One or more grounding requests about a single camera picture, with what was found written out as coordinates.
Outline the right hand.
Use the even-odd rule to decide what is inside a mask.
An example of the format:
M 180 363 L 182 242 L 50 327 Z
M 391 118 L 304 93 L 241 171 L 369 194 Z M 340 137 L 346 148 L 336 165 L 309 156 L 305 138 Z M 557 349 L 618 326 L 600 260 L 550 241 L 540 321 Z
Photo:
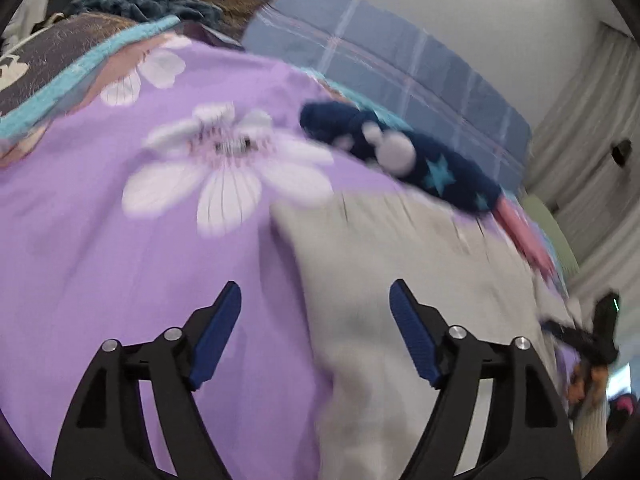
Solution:
M 607 385 L 608 368 L 606 366 L 592 366 L 590 374 L 587 374 L 587 369 L 582 363 L 578 363 L 570 376 L 570 385 L 566 390 L 568 404 L 577 405 L 589 398 L 587 404 L 596 406 L 605 399 Z

